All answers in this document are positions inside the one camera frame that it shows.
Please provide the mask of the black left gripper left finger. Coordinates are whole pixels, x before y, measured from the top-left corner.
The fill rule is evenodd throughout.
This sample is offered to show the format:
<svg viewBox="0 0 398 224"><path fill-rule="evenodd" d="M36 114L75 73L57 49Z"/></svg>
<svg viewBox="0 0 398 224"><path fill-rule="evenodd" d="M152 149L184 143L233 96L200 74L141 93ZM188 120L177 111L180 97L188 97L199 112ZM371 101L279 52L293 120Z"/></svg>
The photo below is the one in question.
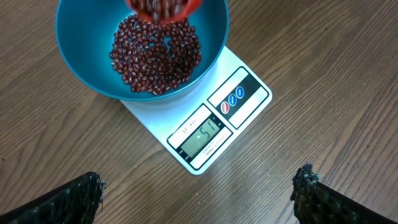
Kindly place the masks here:
<svg viewBox="0 0 398 224"><path fill-rule="evenodd" d="M99 173L87 172L1 215L1 223L92 224L105 189Z"/></svg>

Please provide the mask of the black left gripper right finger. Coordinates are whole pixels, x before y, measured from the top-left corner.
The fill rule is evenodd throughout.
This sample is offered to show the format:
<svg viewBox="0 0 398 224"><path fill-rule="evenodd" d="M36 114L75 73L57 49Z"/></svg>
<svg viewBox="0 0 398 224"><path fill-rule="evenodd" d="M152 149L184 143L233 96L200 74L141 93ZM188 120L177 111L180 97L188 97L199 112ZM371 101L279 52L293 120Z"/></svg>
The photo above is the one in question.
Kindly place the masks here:
<svg viewBox="0 0 398 224"><path fill-rule="evenodd" d="M301 224L397 224L319 182L312 165L293 176L294 215Z"/></svg>

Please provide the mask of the orange scoop with blue handle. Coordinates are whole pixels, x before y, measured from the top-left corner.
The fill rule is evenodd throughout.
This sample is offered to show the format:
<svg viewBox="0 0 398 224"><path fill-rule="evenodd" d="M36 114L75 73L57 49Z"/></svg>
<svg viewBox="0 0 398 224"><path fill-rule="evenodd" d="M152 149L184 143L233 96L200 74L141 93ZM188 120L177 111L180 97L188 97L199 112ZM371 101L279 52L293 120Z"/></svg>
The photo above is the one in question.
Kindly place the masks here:
<svg viewBox="0 0 398 224"><path fill-rule="evenodd" d="M133 10L136 12L136 14L138 15L138 17L144 21L149 21L149 22L172 22L172 21L181 21L184 20L186 17L188 17L191 13L193 13L199 6L200 4L203 2L202 0L188 0L187 5L184 7L183 11L180 14L177 14L176 16L173 16L169 19L164 19L164 20L158 20L155 21L153 19L151 19L149 16L147 15L143 15L138 13L132 6L131 4L128 2L128 0L125 0L126 4Z"/></svg>

